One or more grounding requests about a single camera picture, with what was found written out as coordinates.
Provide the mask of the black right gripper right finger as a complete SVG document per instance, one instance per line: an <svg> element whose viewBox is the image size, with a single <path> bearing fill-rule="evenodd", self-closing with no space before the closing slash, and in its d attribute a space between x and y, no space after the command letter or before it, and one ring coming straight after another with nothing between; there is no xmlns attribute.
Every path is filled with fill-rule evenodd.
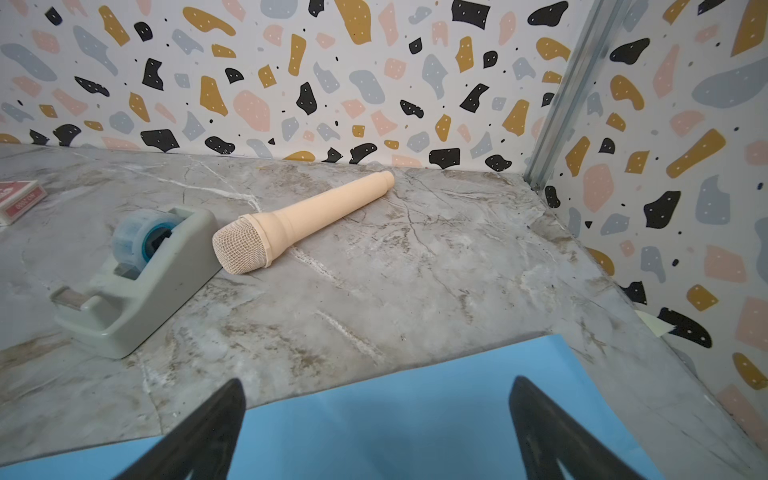
<svg viewBox="0 0 768 480"><path fill-rule="evenodd" d="M509 410L529 479L639 479L641 476L525 376Z"/></svg>

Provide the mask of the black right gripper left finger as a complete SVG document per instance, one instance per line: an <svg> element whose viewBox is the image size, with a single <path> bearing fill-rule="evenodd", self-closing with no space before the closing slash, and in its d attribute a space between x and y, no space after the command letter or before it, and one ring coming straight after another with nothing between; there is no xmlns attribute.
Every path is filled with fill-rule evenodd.
<svg viewBox="0 0 768 480"><path fill-rule="evenodd" d="M225 479L245 411L243 385L232 378L116 478Z"/></svg>

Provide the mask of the blue wrapping paper sheet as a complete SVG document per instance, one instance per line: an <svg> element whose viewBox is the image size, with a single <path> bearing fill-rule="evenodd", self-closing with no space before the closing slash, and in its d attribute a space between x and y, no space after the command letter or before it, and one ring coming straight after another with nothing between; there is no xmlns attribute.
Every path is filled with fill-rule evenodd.
<svg viewBox="0 0 768 480"><path fill-rule="evenodd" d="M550 335L246 408L225 479L529 479L509 410L518 376L639 479L659 477L563 338ZM117 479L164 436L26 461L1 475Z"/></svg>

